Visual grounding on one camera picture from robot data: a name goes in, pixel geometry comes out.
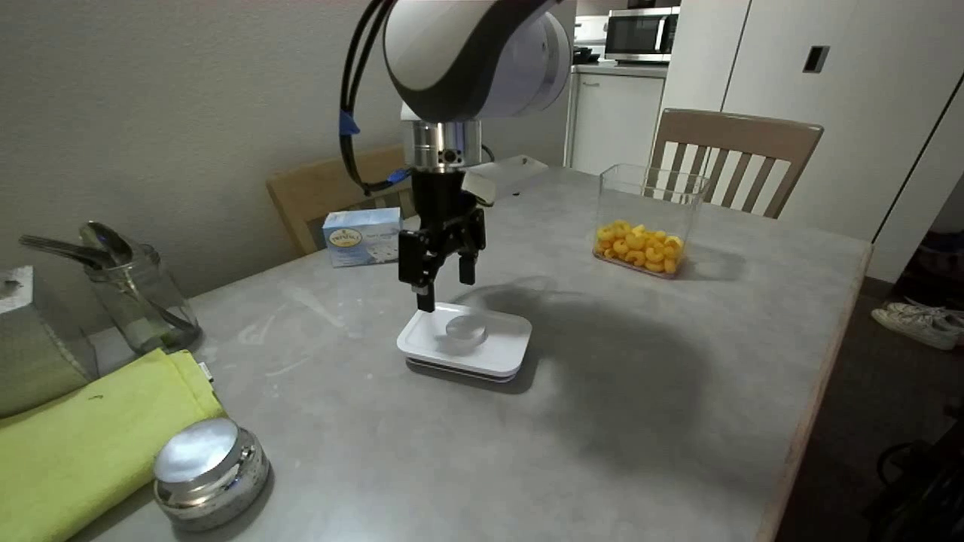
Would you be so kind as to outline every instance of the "wall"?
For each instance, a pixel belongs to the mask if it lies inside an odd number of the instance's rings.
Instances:
[[[106,326],[80,266],[20,246],[102,219],[150,242],[206,291],[293,255],[266,194],[337,157],[340,64],[365,0],[0,3],[0,267],[41,266],[83,329]],[[557,7],[574,29],[577,3]],[[358,147],[397,144],[383,59]],[[494,125],[500,153],[563,153],[563,110]]]

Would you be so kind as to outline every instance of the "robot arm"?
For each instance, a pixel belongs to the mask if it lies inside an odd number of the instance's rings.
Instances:
[[[427,125],[526,115],[557,101],[571,44],[552,0],[397,0],[385,67]]]
[[[556,0],[374,0],[394,92],[409,110],[409,166],[419,230],[397,235],[397,279],[433,311],[433,277],[458,253],[476,279],[486,246],[483,201],[464,173],[483,162],[483,117],[546,110],[567,86],[571,39]]]

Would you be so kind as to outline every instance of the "metal utensil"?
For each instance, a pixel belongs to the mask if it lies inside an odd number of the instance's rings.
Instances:
[[[113,266],[113,255],[106,249],[96,249],[96,246],[68,244],[68,242],[41,237],[41,235],[23,235],[23,244],[31,246],[31,249],[41,249],[41,253],[57,253],[57,255],[76,260],[76,261],[83,261],[83,266],[87,266],[95,271]]]
[[[116,260],[116,266],[128,266],[133,260],[130,242],[96,219],[83,227],[83,237],[87,246],[106,249]]]

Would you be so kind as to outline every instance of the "dark floor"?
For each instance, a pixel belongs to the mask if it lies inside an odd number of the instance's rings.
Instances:
[[[861,508],[879,493],[878,456],[905,441],[933,442],[964,399],[964,352],[936,352],[879,329],[871,306],[890,285],[869,279],[827,393],[781,542],[861,542]]]

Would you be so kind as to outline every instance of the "cup of orange snack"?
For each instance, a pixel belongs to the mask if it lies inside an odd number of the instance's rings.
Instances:
[[[601,175],[593,255],[632,271],[678,277],[702,179],[617,162]]]

